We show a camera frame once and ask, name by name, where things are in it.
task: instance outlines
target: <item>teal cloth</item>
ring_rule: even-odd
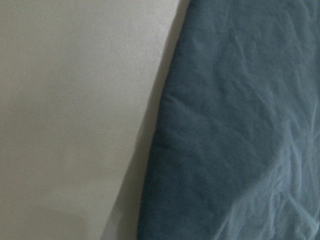
[[[319,4],[191,0],[138,240],[320,240]]]

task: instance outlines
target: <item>beige surface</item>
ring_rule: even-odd
[[[105,239],[134,239],[125,173],[144,172],[178,2],[0,1],[1,240],[98,240],[107,220]]]

